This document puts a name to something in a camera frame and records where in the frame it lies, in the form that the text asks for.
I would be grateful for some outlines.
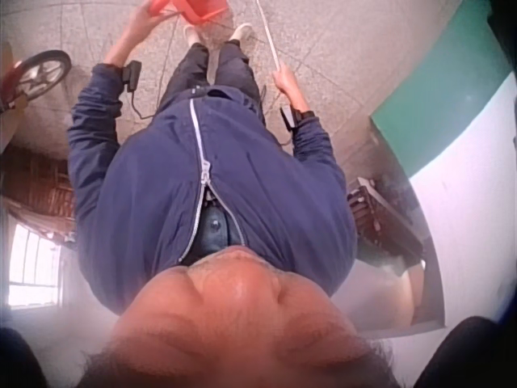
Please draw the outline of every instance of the white zipper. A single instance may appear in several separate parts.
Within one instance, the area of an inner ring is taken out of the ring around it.
[[[228,212],[228,214],[233,219],[233,222],[235,223],[235,226],[237,227],[237,232],[239,234],[239,239],[241,240],[241,245],[244,245],[244,235],[242,234],[241,228],[237,224],[237,219],[233,215],[233,213],[228,209],[228,207],[225,205],[225,203],[222,201],[222,199],[217,195],[216,191],[214,190],[212,183],[210,182],[210,167],[212,166],[208,160],[204,158],[204,149],[203,149],[203,140],[201,139],[201,131],[200,131],[200,123],[197,120],[197,115],[195,113],[194,108],[194,99],[191,99],[190,101],[190,108],[191,108],[191,118],[192,123],[194,124],[194,130],[195,130],[195,139],[197,141],[197,149],[200,153],[200,161],[201,161],[201,193],[200,197],[197,200],[197,208],[195,210],[195,222],[194,222],[194,230],[192,231],[192,235],[190,237],[190,240],[188,241],[187,248],[179,258],[179,262],[181,263],[183,259],[187,256],[189,250],[191,249],[192,243],[194,242],[195,235],[197,234],[197,230],[200,226],[200,216],[201,216],[201,207],[203,206],[203,198],[204,198],[204,191],[206,187],[210,188],[212,191],[212,194],[217,198],[221,206]]]

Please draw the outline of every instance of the white shoe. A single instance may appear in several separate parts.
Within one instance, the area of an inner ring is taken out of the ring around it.
[[[250,36],[251,32],[253,32],[253,27],[251,26],[251,23],[241,24],[239,27],[235,28],[235,31],[233,32],[229,40],[238,40],[240,42],[241,40],[244,40],[245,38]]]
[[[192,47],[196,43],[201,43],[200,34],[191,24],[185,26],[185,28],[183,29],[183,35],[185,36],[185,40],[187,41],[188,47]]]

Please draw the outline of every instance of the red object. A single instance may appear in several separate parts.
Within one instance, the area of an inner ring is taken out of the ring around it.
[[[169,2],[190,24],[202,24],[228,9],[226,0],[153,0],[149,13],[158,15]]]

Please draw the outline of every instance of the sleeve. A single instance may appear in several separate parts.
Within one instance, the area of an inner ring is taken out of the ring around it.
[[[334,157],[332,143],[320,119],[310,117],[300,122],[292,139],[294,157],[318,174],[320,179],[336,179],[343,192],[347,192],[347,182]]]
[[[73,123],[68,130],[69,177],[76,197],[78,224],[95,209],[107,169],[120,148],[116,118],[120,116],[119,97],[123,90],[116,69],[96,65],[72,109]]]

